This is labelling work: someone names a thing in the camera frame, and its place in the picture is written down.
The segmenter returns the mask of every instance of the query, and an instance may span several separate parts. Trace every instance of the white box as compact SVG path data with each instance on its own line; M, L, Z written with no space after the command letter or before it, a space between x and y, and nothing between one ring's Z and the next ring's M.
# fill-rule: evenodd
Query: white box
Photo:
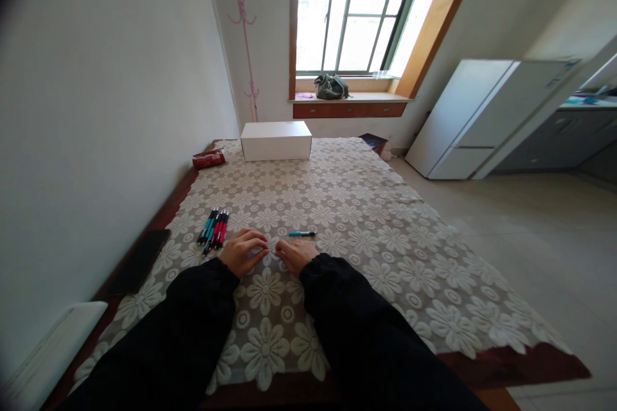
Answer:
M304 121L247 122L242 131L245 161L308 159L312 135Z

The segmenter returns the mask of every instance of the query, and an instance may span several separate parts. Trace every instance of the green bag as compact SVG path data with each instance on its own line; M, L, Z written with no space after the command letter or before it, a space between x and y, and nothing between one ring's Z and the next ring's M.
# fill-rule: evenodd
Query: green bag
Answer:
M322 100L343 100L349 97L349 87L336 74L322 74L317 76L313 83L317 87L315 96Z

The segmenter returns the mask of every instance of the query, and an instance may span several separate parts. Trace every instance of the black sleeve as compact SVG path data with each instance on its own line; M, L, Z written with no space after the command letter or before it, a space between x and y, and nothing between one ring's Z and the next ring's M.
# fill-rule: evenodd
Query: black sleeve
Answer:
M196 409L229 335L239 281L218 258L180 273L58 409Z
M300 280L306 310L350 404L488 411L345 260L320 254Z

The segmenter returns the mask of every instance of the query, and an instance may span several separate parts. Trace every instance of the pink coat rack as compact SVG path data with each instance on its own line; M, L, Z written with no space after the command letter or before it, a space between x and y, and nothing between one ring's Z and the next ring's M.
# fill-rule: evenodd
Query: pink coat rack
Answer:
M238 11L240 12L240 18L237 21L235 21L230 15L227 15L227 17L234 24L242 23L242 28L244 29L244 44L246 45L246 57L247 57L247 59L249 61L249 74L250 74L250 77L251 77L251 81L249 82L249 84L251 86L251 92L250 93L244 92L244 95L249 98L249 104L250 104L250 107L251 107L251 120L253 122L259 122L259 119L257 117L257 95L259 95L259 89L255 88L255 82L253 81L253 68L251 67L251 52L249 51L249 37L248 37L248 35L246 33L246 25L247 24L249 26L253 25L253 23L257 19L257 15L255 15L255 17L253 17L252 21L248 21L246 19L246 9L244 7L244 1L245 0L237 0L237 1L238 1Z

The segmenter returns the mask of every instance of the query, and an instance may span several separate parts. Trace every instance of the white radiator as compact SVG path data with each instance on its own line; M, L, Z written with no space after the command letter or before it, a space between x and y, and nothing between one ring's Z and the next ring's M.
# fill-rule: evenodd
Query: white radiator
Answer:
M5 383L9 409L38 410L45 403L106 309L105 302L80 303L56 321Z

